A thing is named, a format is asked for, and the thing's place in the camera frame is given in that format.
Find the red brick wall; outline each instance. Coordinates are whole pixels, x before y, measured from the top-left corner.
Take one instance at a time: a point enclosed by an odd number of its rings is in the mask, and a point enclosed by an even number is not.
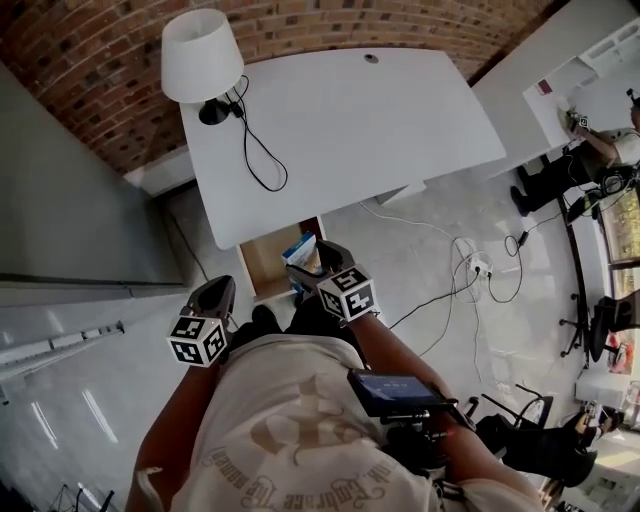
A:
[[[246,63],[316,50],[446,51],[470,78],[558,0],[2,0],[0,59],[119,173],[185,144],[160,87],[164,25],[194,7],[229,18]]]

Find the electrical cable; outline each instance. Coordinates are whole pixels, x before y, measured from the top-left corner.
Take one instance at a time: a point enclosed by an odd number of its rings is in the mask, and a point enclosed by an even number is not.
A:
[[[171,217],[171,220],[173,221],[174,225],[176,226],[176,229],[178,230],[178,233],[180,233],[180,237],[182,238],[182,240],[184,242],[184,245],[186,246],[187,250],[189,251],[189,253],[193,257],[193,259],[195,260],[197,265],[200,267],[200,272],[202,272],[202,275],[204,276],[205,280],[209,281],[209,277],[207,276],[207,273],[204,271],[204,267],[202,266],[202,263],[200,263],[200,260],[196,256],[196,253],[191,248],[191,245],[189,245],[189,241],[187,240],[187,237],[185,236],[184,232],[180,228],[180,224],[178,224],[178,219],[176,219],[174,217],[173,213],[171,213],[168,210],[167,210],[167,214],[169,215],[169,217]]]
[[[513,242],[516,244],[516,250],[513,253],[511,251],[509,251],[509,247],[507,246],[507,240],[509,240],[509,239],[512,239]],[[510,257],[512,257],[512,258],[515,258],[516,256],[518,257],[518,262],[520,264],[520,279],[518,280],[518,287],[516,288],[516,291],[513,292],[513,295],[507,300],[500,300],[500,299],[496,299],[495,295],[491,291],[491,276],[492,276],[492,274],[489,273],[489,277],[487,278],[487,289],[489,290],[489,294],[491,295],[491,298],[495,302],[497,302],[498,304],[508,304],[509,302],[511,302],[513,299],[516,298],[516,295],[518,295],[518,292],[520,291],[520,287],[522,286],[522,278],[524,277],[524,269],[522,268],[522,257],[520,256],[520,245],[518,245],[518,241],[515,239],[515,237],[513,235],[507,235],[504,238],[504,250],[507,251],[507,254]]]
[[[444,295],[440,295],[439,297],[435,297],[435,298],[433,298],[433,299],[431,299],[431,300],[428,300],[427,302],[423,302],[422,304],[420,304],[420,305],[416,306],[416,307],[415,307],[415,308],[413,308],[409,313],[407,313],[406,315],[404,315],[402,318],[400,318],[400,320],[398,320],[398,321],[397,321],[396,323],[394,323],[391,327],[389,327],[389,330],[393,330],[393,328],[394,328],[394,327],[396,327],[400,322],[402,322],[402,321],[406,320],[407,318],[409,318],[411,315],[413,315],[413,314],[414,314],[416,311],[418,311],[419,309],[421,309],[421,308],[423,308],[423,307],[425,307],[425,306],[428,306],[429,304],[431,304],[431,303],[433,303],[433,302],[435,302],[435,301],[437,301],[437,300],[440,300],[440,299],[446,299],[447,297],[451,297],[451,296],[453,296],[453,295],[454,295],[454,294],[456,294],[456,293],[459,293],[459,292],[461,292],[461,291],[463,291],[463,290],[466,290],[466,289],[467,289],[467,288],[469,288],[473,283],[475,283],[477,279],[478,279],[478,276],[476,275],[476,278],[475,278],[473,281],[471,281],[471,284],[468,284],[468,285],[464,286],[463,288],[460,288],[459,290],[454,290],[454,291],[451,291],[451,292],[449,292],[449,293],[445,293]],[[431,346],[431,347],[429,347],[427,350],[425,350],[425,351],[423,352],[423,354],[426,354],[429,350],[431,350],[431,348],[433,348],[433,346]]]
[[[618,199],[616,199],[613,203],[611,203],[609,206],[607,206],[606,208],[603,208],[600,210],[600,213],[602,212],[606,212],[609,208],[611,208],[612,206],[615,206],[618,201],[620,201],[620,199],[622,199],[624,196],[626,196],[629,192],[631,192],[633,189],[630,188],[629,190],[627,190],[624,194],[622,194]]]
[[[543,220],[541,222],[538,222],[535,226],[533,226],[532,228],[527,229],[527,233],[531,233],[534,229],[536,229],[538,226],[542,226],[545,222],[549,222],[552,221],[553,219],[557,219],[558,217],[560,217],[560,215],[562,215],[562,212],[558,212],[556,215],[554,215],[553,217],[549,217],[546,220]]]
[[[463,291],[463,290],[468,290],[468,291],[469,291],[469,293],[471,294],[471,297],[472,297],[472,299],[473,299],[473,302],[466,302],[466,301],[460,301],[460,302],[462,302],[463,304],[473,304],[473,306],[474,306],[474,308],[475,308],[477,324],[476,324],[476,334],[475,334],[475,337],[474,337],[474,346],[475,346],[476,348],[475,348],[474,361],[473,361],[473,363],[474,363],[474,366],[475,366],[475,368],[476,368],[476,372],[478,373],[478,377],[480,378],[480,382],[482,382],[482,377],[481,377],[481,374],[480,374],[480,369],[478,368],[478,365],[477,365],[477,343],[478,343],[478,335],[479,335],[479,332],[480,332],[480,314],[479,314],[479,312],[478,312],[478,304],[477,304],[477,300],[476,300],[476,298],[475,298],[475,296],[474,296],[474,294],[473,294],[473,291],[472,291],[472,286],[473,286],[473,284],[476,282],[476,280],[478,279],[478,274],[476,274],[475,279],[474,279],[471,283],[469,283],[468,273],[467,273],[467,286],[466,286],[466,287],[464,287],[464,288],[461,288],[461,289],[459,289],[459,290],[456,290],[456,289],[455,289],[455,281],[456,281],[456,274],[457,274],[457,272],[458,272],[458,270],[459,270],[460,266],[462,265],[462,263],[465,263],[465,262],[466,262],[466,261],[467,261],[471,256],[473,256],[473,255],[474,255],[474,254],[476,254],[476,253],[484,253],[484,254],[487,254],[487,253],[486,253],[486,252],[484,252],[484,251],[475,251],[474,246],[473,246],[473,245],[472,245],[468,240],[466,240],[465,238],[456,238],[456,237],[453,237],[453,236],[452,236],[452,235],[450,235],[448,232],[446,232],[444,229],[442,229],[442,228],[440,228],[440,227],[438,227],[438,226],[435,226],[435,225],[433,225],[433,224],[430,224],[430,223],[428,223],[428,222],[411,221],[411,220],[408,220],[408,219],[403,219],[402,217],[391,217],[391,216],[389,216],[389,215],[381,215],[381,214],[379,214],[379,213],[374,212],[373,210],[371,210],[371,209],[370,209],[367,205],[365,205],[363,202],[360,202],[359,204],[360,204],[360,206],[362,206],[365,210],[367,210],[371,215],[373,215],[373,216],[375,216],[375,217],[378,217],[378,218],[380,218],[380,219],[395,220],[395,221],[399,221],[399,222],[404,222],[404,223],[406,223],[406,224],[411,224],[411,225],[414,225],[414,226],[427,226],[427,227],[430,227],[430,228],[432,228],[432,229],[435,229],[436,231],[439,231],[440,233],[442,233],[443,235],[445,235],[447,238],[449,238],[449,239],[451,240],[451,242],[452,242],[452,244],[453,244],[453,245],[452,245],[452,253],[451,253],[451,260],[452,260],[452,263],[451,263],[451,272],[452,272],[452,288],[451,288],[451,292],[450,292],[450,293],[448,293],[448,294],[446,294],[446,295],[443,295],[443,296],[441,296],[441,297],[438,297],[438,298],[436,298],[436,299],[433,299],[433,300],[431,301],[431,302],[435,302],[436,300],[440,300],[440,299],[443,299],[443,298],[446,298],[446,297],[451,297],[451,300],[449,301],[449,313],[448,313],[448,315],[447,315],[447,322],[446,322],[446,324],[445,324],[445,328],[444,328],[444,331],[443,331],[442,335],[441,335],[441,336],[440,336],[440,337],[439,337],[439,338],[438,338],[434,343],[432,343],[432,344],[431,344],[431,346],[430,346],[427,350],[425,350],[424,352],[422,352],[422,353],[419,355],[419,357],[424,356],[427,352],[429,352],[431,349],[433,349],[433,348],[434,348],[434,347],[435,347],[435,346],[436,346],[436,345],[437,345],[437,344],[438,344],[438,343],[439,343],[439,342],[440,342],[440,341],[445,337],[445,335],[447,334],[447,329],[448,329],[448,327],[449,327],[449,322],[450,322],[450,319],[451,319],[452,308],[453,308],[453,297],[455,296],[455,297],[456,297],[456,299],[457,299],[457,298],[458,298],[457,294],[458,294],[459,292],[461,292],[461,291]],[[468,247],[471,249],[471,251],[472,251],[472,252],[471,252],[470,254],[468,254],[467,256],[463,255],[463,254],[462,254],[462,251],[461,251],[461,249],[460,249],[460,247],[459,247],[459,246],[458,246],[458,244],[457,244],[457,241],[458,241],[458,240],[462,240],[462,241],[464,241],[464,242],[468,245]],[[456,270],[455,270],[455,271],[453,270],[453,246],[455,246],[455,248],[458,250],[458,254],[460,254],[460,257],[462,258],[462,262],[458,264],[458,267],[456,268]],[[424,306],[426,306],[426,305],[428,305],[428,304],[422,304],[422,305],[418,306],[418,308],[416,308],[416,310],[412,311],[412,312],[411,312],[411,313],[409,313],[409,315],[407,315],[407,316],[410,316],[410,315],[411,315],[411,314],[413,314],[415,311],[417,311],[417,309],[420,309],[420,307],[424,307]],[[401,319],[400,319],[399,321],[397,321],[394,325],[392,325],[392,326],[390,327],[390,329],[393,329],[396,325],[398,325],[398,323],[399,323],[399,322],[401,322],[401,321],[402,321],[402,320],[404,320],[405,318],[401,318]]]
[[[247,91],[249,90],[249,77],[247,77],[247,75],[242,75],[242,77],[247,82],[247,85],[245,86],[244,91],[242,91],[242,94],[240,94],[238,92],[238,90],[236,89],[235,86],[233,87],[233,92],[235,92],[235,94],[236,94],[238,99],[233,101],[228,93],[225,93],[225,96],[227,97],[227,100],[230,103],[231,111],[233,112],[233,114],[236,117],[238,117],[238,119],[240,119],[240,121],[242,121],[242,124],[243,124],[243,127],[244,127],[244,136],[243,136],[243,139],[242,139],[244,163],[245,163],[245,165],[247,167],[247,170],[251,173],[251,176],[253,176],[253,178],[260,184],[260,186],[263,189],[265,189],[265,190],[267,190],[269,192],[280,192],[287,185],[287,182],[289,181],[289,171],[287,170],[287,167],[278,158],[276,158],[273,155],[273,153],[271,153],[271,151],[269,151],[267,149],[267,147],[262,143],[262,141],[258,138],[258,136],[255,133],[253,133],[253,131],[251,131],[251,128],[249,127],[249,117],[248,117],[248,114],[247,114],[247,106],[246,106],[246,104],[244,102],[244,99],[243,99],[245,94],[247,94]],[[249,155],[248,155],[248,148],[247,148],[247,142],[248,142],[248,136],[249,135],[251,135],[251,137],[253,137],[253,139],[260,145],[260,147],[265,151],[265,153],[267,153],[267,155],[269,155],[271,160],[273,160],[274,164],[276,165],[276,168],[278,169],[278,175],[280,175],[281,169],[282,169],[282,172],[284,172],[284,182],[279,187],[272,188],[272,187],[268,186],[267,184],[265,184],[264,181],[262,181],[258,177],[258,175],[255,173],[255,171],[251,167],[251,164],[249,163]]]

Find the table lamp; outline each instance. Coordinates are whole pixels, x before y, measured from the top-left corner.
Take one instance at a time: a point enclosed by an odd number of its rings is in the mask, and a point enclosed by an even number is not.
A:
[[[218,96],[242,76],[244,61],[223,12],[197,9],[171,20],[162,31],[162,90],[178,103],[205,102],[200,121],[215,125],[229,115]]]

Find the drawer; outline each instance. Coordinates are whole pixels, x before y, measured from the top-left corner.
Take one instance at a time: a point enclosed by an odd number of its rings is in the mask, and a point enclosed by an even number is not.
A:
[[[320,217],[313,217],[236,246],[256,305],[295,293],[282,262],[282,253],[307,231],[318,240],[325,238]]]

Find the hand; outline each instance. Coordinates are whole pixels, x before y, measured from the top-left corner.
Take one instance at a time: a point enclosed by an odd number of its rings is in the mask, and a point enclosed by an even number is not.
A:
[[[586,128],[578,124],[576,125],[576,128],[574,129],[573,133],[575,133],[578,137],[586,137],[587,134],[589,134],[589,130],[587,130]]]

